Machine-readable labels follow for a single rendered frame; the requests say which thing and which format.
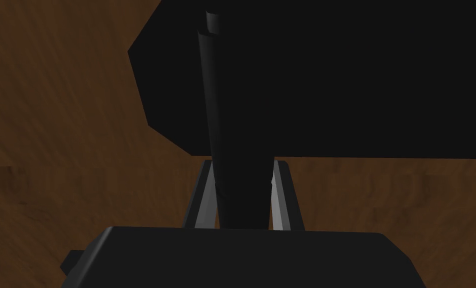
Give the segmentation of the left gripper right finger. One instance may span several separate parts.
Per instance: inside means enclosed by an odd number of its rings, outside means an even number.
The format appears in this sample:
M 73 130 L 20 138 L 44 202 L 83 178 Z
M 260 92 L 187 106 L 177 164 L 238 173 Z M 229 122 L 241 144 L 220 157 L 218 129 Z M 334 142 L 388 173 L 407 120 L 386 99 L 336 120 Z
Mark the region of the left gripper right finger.
M 274 161 L 271 184 L 273 229 L 277 231 L 304 231 L 305 225 L 290 168 L 286 161 Z

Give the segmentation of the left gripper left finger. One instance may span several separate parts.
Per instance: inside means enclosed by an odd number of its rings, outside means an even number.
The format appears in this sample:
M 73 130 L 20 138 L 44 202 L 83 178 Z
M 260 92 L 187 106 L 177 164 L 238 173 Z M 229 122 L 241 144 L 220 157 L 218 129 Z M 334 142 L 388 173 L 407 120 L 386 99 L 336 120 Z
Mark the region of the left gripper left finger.
M 211 160 L 204 160 L 199 169 L 182 227 L 214 229 L 217 216 L 215 176 Z

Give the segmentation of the black pan with long handle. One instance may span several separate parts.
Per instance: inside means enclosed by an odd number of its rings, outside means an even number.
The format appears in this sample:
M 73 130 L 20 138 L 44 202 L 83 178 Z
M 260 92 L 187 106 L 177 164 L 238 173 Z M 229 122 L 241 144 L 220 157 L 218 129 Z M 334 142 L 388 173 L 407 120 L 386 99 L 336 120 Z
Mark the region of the black pan with long handle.
M 476 160 L 476 0 L 160 0 L 127 54 L 222 228 L 268 227 L 275 157 Z

